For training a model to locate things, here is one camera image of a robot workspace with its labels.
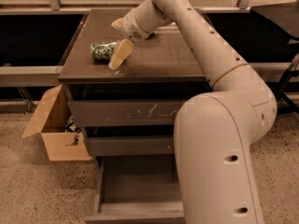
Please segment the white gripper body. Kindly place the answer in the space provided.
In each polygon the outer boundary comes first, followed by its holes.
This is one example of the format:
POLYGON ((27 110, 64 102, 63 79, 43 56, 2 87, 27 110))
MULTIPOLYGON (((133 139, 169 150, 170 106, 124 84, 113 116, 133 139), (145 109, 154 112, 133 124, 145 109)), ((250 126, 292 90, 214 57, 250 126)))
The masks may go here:
POLYGON ((140 43, 150 36, 149 33, 143 31, 138 25, 133 9, 122 18, 121 34, 133 43, 140 43))

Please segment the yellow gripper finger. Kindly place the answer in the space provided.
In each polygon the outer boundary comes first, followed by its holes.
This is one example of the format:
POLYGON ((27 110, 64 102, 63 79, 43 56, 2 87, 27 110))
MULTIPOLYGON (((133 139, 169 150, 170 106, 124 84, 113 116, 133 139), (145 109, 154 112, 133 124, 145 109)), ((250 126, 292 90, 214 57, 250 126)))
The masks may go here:
POLYGON ((120 31, 123 28, 123 18, 119 18, 111 23, 111 26, 115 29, 120 31))
POLYGON ((130 40, 123 39, 121 41, 118 41, 114 48, 114 52, 111 56, 108 67, 111 70, 118 69, 123 63, 123 61, 126 60, 129 57, 129 55, 133 52, 133 50, 134 44, 130 40))

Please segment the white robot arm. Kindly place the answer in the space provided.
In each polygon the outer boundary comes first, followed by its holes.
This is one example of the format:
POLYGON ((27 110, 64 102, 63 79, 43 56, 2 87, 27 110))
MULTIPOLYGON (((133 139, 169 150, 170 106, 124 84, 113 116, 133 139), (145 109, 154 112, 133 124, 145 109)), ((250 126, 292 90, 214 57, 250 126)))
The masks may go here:
POLYGON ((175 119, 186 224, 263 224, 249 147, 273 126, 276 98, 191 0, 145 0, 114 21, 123 39, 109 66, 118 68, 136 43, 170 22, 177 25, 212 88, 185 102, 175 119))

